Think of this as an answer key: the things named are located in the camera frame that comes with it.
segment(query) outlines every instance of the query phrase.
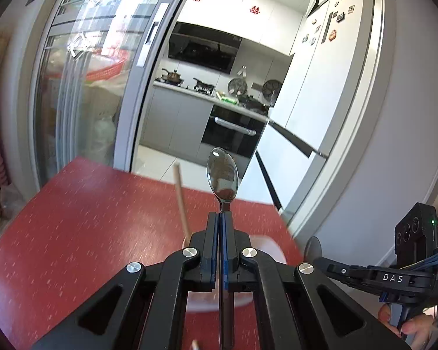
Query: pot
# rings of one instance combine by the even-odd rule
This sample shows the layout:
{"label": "pot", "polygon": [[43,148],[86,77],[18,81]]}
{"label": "pot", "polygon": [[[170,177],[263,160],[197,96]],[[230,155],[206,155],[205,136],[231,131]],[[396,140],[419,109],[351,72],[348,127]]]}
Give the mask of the pot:
{"label": "pot", "polygon": [[174,72],[170,72],[167,69],[162,69],[162,71],[167,72],[167,75],[162,75],[162,79],[167,83],[176,85],[183,83],[183,80],[180,79],[180,74],[177,73],[177,70],[174,70]]}

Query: white wall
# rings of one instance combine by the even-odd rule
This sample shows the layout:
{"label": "white wall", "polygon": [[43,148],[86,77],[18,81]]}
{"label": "white wall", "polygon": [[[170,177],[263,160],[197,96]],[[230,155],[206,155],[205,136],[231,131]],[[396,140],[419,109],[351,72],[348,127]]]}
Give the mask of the white wall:
{"label": "white wall", "polygon": [[167,50],[161,60],[161,65],[157,70],[157,77],[165,74],[162,68],[173,71],[176,69],[181,78],[184,80],[182,87],[188,86],[193,89],[196,84],[194,77],[202,82],[216,86],[217,90],[227,94],[227,84],[237,76],[237,72],[246,65],[246,83],[248,85],[248,95],[265,102],[263,94],[260,91],[251,89],[253,83],[263,85],[265,81],[277,79],[284,82],[288,68],[291,64],[292,57],[285,56],[280,52],[267,48],[258,43],[243,39],[237,51],[232,71],[230,74],[208,69],[206,67],[197,66],[187,62],[179,62],[178,60],[169,59]]}
{"label": "white wall", "polygon": [[378,122],[316,233],[326,257],[349,264],[390,256],[394,227],[416,202],[428,200],[438,177],[438,8],[431,0],[396,0],[396,13],[393,67]]}
{"label": "white wall", "polygon": [[0,70],[0,142],[9,179],[28,200],[37,188],[31,169],[28,100],[37,46],[55,0],[13,0],[0,18],[11,36]]}

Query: metal screw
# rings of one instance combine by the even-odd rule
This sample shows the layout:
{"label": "metal screw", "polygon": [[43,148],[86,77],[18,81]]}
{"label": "metal screw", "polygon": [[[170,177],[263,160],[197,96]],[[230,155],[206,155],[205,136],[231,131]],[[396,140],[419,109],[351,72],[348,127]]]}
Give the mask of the metal screw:
{"label": "metal screw", "polygon": [[198,254],[198,250],[196,250],[194,247],[187,247],[186,249],[183,249],[182,254],[187,258],[191,258]]}
{"label": "metal screw", "polygon": [[126,270],[130,273],[135,273],[141,270],[141,263],[139,262],[131,262],[126,266]]}
{"label": "metal screw", "polygon": [[247,247],[242,250],[242,254],[246,258],[253,258],[258,252],[253,247]]}
{"label": "metal screw", "polygon": [[305,275],[311,274],[313,269],[314,268],[310,263],[302,263],[298,266],[298,270]]}

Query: floor tile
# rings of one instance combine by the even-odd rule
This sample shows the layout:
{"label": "floor tile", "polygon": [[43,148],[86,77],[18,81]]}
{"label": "floor tile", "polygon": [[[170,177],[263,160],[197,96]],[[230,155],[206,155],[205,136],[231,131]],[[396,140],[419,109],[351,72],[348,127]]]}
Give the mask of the floor tile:
{"label": "floor tile", "polygon": [[[177,158],[175,162],[180,163],[182,185],[184,187],[204,192],[211,192],[211,188],[209,187],[208,183],[208,177],[206,176],[206,167],[180,158]],[[174,183],[173,164],[162,177],[161,181],[172,184]]]}
{"label": "floor tile", "polygon": [[160,180],[174,160],[175,157],[172,155],[150,149],[149,147],[138,146],[134,173]]}

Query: range hood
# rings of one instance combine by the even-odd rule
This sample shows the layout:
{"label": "range hood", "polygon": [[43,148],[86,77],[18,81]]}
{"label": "range hood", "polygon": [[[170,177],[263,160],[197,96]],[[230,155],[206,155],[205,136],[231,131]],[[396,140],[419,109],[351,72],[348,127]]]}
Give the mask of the range hood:
{"label": "range hood", "polygon": [[241,42],[241,37],[224,31],[177,22],[168,57],[229,74]]}

